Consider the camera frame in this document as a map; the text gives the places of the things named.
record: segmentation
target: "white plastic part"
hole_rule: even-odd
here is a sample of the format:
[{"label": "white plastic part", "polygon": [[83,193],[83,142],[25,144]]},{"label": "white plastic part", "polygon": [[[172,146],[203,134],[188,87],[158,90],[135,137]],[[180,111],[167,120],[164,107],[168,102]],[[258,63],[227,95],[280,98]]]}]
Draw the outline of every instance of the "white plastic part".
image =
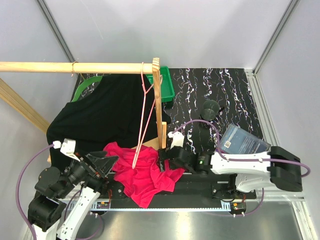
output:
[{"label": "white plastic part", "polygon": [[61,240],[75,240],[77,232],[89,212],[92,204],[100,196],[99,192],[94,192],[90,187],[82,189],[76,206],[72,209],[69,216],[57,231],[57,237]]},{"label": "white plastic part", "polygon": [[215,174],[237,174],[236,189],[248,193],[251,190],[275,187],[270,181],[270,172],[267,170],[271,163],[260,161],[270,159],[268,152],[256,154],[223,154],[228,159],[259,159],[259,161],[228,161],[217,152],[211,156],[212,172]]},{"label": "white plastic part", "polygon": [[168,133],[168,137],[172,139],[170,149],[172,149],[174,146],[177,146],[177,147],[184,146],[185,136],[181,132],[176,131],[175,133],[172,133],[171,131]]},{"label": "white plastic part", "polygon": [[60,219],[56,221],[47,231],[42,231],[37,225],[32,225],[37,240],[56,240],[57,239],[57,228],[59,225]]},{"label": "white plastic part", "polygon": [[61,148],[61,142],[60,141],[54,141],[53,142],[53,148],[54,149],[60,149]]},{"label": "white plastic part", "polygon": [[80,162],[80,159],[75,155],[75,149],[76,149],[76,141],[65,138],[62,143],[60,152]]}]

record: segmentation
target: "wooden frame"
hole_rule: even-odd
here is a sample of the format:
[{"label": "wooden frame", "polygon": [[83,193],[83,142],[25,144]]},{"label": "wooden frame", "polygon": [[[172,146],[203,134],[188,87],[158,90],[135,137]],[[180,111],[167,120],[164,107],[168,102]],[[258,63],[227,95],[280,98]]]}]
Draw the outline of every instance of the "wooden frame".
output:
[{"label": "wooden frame", "polygon": [[[141,63],[0,62],[0,72],[28,73],[140,74],[141,67]],[[155,57],[152,63],[144,63],[143,73],[153,75],[158,143],[161,147],[166,142],[166,136],[163,136],[162,125],[160,59]],[[0,98],[42,132],[47,132],[50,124],[1,78]]]}]

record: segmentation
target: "gray wall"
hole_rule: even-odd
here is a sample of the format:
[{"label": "gray wall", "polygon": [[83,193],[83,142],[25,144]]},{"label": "gray wall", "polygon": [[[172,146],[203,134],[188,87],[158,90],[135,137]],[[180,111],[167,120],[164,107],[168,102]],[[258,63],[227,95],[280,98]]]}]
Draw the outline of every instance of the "gray wall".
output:
[{"label": "gray wall", "polygon": [[253,68],[290,0],[46,0],[79,62]]},{"label": "gray wall", "polygon": [[306,203],[320,235],[320,1],[300,1],[258,73],[283,148],[311,167]]},{"label": "gray wall", "polygon": [[[0,61],[67,62],[36,1],[1,1]],[[0,72],[2,78],[49,122],[70,100],[76,78],[70,74]],[[22,239],[26,229],[16,207],[16,182],[23,165],[47,146],[45,134],[0,98],[0,233],[1,239]],[[34,185],[47,164],[49,151],[29,166],[20,188],[25,213]]]}]

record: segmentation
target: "blue packaging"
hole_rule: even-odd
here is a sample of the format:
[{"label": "blue packaging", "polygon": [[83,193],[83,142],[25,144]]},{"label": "blue packaging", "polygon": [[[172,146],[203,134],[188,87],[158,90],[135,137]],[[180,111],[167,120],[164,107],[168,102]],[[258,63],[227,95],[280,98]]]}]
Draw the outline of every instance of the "blue packaging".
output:
[{"label": "blue packaging", "polygon": [[231,123],[220,140],[226,154],[256,154],[268,151],[270,144]]}]

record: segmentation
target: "black shirt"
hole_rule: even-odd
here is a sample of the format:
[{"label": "black shirt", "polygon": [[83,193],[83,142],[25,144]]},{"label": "black shirt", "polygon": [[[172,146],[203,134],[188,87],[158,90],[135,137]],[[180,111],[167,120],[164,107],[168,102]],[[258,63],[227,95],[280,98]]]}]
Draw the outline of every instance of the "black shirt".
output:
[{"label": "black shirt", "polygon": [[[143,79],[148,89],[151,85],[146,76]],[[117,142],[122,148],[133,148],[138,144],[143,99],[139,74],[104,76],[89,96],[67,103],[56,116],[46,133],[48,144],[67,138],[76,140],[76,146],[87,152],[101,151],[111,142]],[[154,91],[150,90],[146,96],[142,133],[154,99]],[[162,118],[168,124],[171,122],[164,112]],[[157,136],[156,111],[153,109],[144,141]],[[50,156],[51,165],[61,171],[72,160],[60,149],[51,148]]]}]

